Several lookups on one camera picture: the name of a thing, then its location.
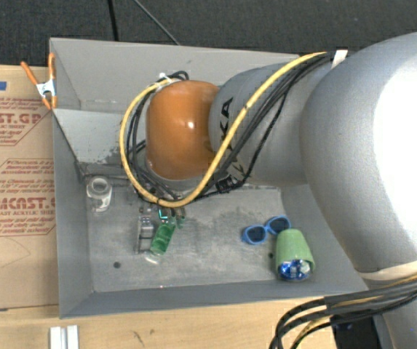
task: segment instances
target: orange clip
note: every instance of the orange clip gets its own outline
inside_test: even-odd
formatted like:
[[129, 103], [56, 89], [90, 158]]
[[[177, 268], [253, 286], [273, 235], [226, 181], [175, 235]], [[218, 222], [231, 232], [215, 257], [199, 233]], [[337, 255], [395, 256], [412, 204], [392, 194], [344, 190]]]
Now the orange clip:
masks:
[[[39, 83], [36, 79], [35, 75], [33, 74], [28, 64], [22, 61], [20, 63], [20, 67], [22, 67], [27, 74], [27, 77], [36, 86], [38, 89], [41, 100], [43, 101], [44, 105], [51, 110], [52, 108], [56, 108], [57, 106], [57, 95], [56, 95], [56, 69], [55, 69], [55, 53], [50, 53], [48, 56], [48, 74], [49, 80], [46, 83]], [[51, 103], [48, 102], [47, 93], [51, 94]]]

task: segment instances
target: blue sunglasses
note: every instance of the blue sunglasses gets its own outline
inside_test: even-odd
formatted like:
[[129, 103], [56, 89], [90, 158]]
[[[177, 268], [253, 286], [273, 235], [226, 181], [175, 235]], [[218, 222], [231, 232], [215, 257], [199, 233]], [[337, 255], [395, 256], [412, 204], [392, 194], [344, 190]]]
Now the blue sunglasses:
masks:
[[286, 216], [281, 214], [266, 221], [265, 225], [252, 225], [242, 232], [242, 240], [248, 244], [262, 244], [268, 233], [277, 236], [279, 232], [290, 229], [290, 222]]

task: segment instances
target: wooden table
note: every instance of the wooden table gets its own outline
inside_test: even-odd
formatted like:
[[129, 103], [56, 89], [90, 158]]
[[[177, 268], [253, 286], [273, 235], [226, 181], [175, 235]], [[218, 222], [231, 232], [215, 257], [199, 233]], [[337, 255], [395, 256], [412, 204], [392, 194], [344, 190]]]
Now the wooden table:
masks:
[[[67, 320], [58, 318], [56, 305], [10, 309], [0, 311], [0, 349], [48, 348], [50, 327], [73, 324], [79, 325], [81, 349], [267, 348], [279, 317], [307, 300], [310, 299]], [[286, 337], [285, 345], [292, 343], [302, 328]], [[330, 329], [313, 333], [301, 347], [336, 348]]]

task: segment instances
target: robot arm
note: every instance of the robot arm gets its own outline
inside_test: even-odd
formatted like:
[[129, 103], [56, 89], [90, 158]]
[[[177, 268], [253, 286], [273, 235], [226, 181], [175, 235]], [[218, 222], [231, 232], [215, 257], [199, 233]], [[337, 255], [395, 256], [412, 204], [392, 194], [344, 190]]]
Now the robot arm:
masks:
[[[417, 273], [417, 33], [375, 44], [335, 68], [322, 54], [298, 61], [281, 75], [287, 87], [262, 89], [250, 104], [283, 67], [241, 73], [219, 91], [211, 84], [196, 84], [193, 92], [182, 84], [163, 89], [157, 95], [163, 102], [147, 112], [146, 169], [179, 195], [146, 198], [179, 207], [227, 179], [225, 191], [247, 180], [281, 188], [308, 184], [370, 289]], [[193, 113], [182, 115], [187, 108], [176, 107], [181, 93]], [[160, 113], [158, 104], [167, 110]], [[233, 133], [226, 148], [233, 126], [248, 132]], [[156, 147], [169, 130], [165, 146]], [[220, 158], [215, 171], [208, 166], [223, 148], [233, 158]], [[200, 190], [179, 199], [201, 175]], [[417, 348], [417, 301], [384, 318], [395, 348]]]

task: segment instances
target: green cylinder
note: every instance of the green cylinder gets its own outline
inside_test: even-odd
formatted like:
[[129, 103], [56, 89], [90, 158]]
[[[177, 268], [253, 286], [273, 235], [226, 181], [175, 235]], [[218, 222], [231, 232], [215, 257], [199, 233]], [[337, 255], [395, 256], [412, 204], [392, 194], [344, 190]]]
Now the green cylinder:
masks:
[[310, 247], [300, 230], [287, 229], [278, 234], [276, 267], [281, 278], [291, 281], [303, 280], [315, 269]]

